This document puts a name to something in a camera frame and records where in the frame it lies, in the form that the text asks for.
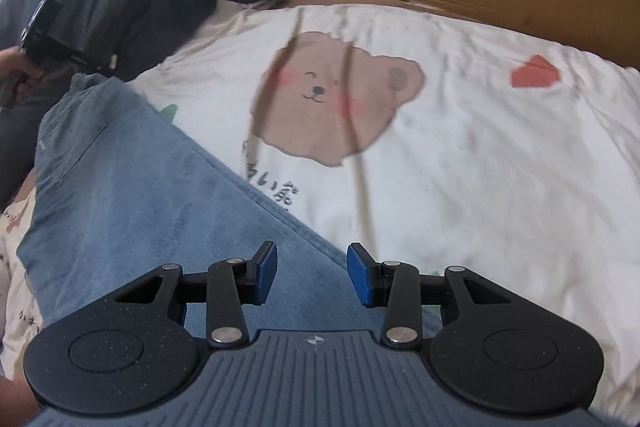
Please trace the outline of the person left hand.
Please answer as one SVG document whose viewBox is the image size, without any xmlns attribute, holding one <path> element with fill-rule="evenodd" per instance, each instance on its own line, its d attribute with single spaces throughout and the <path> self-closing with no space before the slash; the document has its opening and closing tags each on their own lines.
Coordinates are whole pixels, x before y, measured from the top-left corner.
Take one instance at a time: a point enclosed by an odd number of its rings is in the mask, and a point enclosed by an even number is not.
<svg viewBox="0 0 640 427">
<path fill-rule="evenodd" d="M 43 75 L 19 46 L 1 51 L 1 107 L 11 108 L 17 99 Z"/>
</svg>

